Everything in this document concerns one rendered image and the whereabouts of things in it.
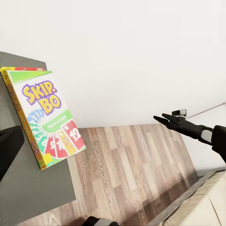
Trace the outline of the board game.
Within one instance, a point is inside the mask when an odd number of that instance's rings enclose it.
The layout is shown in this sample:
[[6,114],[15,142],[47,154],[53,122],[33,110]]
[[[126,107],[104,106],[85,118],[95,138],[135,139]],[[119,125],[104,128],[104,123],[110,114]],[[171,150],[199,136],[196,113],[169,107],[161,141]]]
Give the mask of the board game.
[[0,72],[42,170],[86,149],[52,71],[2,67]]

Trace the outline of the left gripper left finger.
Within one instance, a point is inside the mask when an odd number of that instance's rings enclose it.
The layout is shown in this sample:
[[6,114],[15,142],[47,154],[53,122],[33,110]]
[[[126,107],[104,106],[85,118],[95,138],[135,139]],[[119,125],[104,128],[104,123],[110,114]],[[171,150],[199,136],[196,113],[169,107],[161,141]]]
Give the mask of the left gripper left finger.
[[0,182],[24,145],[24,133],[20,125],[0,130]]

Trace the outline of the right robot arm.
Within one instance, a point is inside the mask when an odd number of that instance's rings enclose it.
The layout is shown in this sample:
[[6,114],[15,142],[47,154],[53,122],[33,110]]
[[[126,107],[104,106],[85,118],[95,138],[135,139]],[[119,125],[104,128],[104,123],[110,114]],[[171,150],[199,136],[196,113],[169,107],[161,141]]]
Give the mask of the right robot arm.
[[202,143],[211,145],[212,150],[218,153],[211,142],[213,128],[204,125],[195,125],[189,122],[187,120],[186,109],[173,111],[171,115],[163,113],[162,116],[165,119],[157,116],[153,116],[153,118],[161,122],[161,124],[163,123],[170,130],[177,131],[193,139],[198,139]]

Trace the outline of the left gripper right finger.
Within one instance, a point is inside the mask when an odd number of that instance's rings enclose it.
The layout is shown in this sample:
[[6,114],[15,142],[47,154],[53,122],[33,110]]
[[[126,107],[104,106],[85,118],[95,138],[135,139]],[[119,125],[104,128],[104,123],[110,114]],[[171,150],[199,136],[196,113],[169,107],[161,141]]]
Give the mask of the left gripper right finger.
[[212,131],[211,142],[226,163],[226,127],[215,126]]

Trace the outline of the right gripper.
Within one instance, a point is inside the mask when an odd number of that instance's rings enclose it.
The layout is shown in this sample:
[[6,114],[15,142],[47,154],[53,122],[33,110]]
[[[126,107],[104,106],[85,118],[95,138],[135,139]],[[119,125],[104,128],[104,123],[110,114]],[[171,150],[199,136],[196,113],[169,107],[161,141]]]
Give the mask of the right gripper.
[[190,136],[194,130],[194,124],[186,120],[185,117],[173,116],[163,113],[164,118],[153,116],[154,119],[163,123],[168,129]]

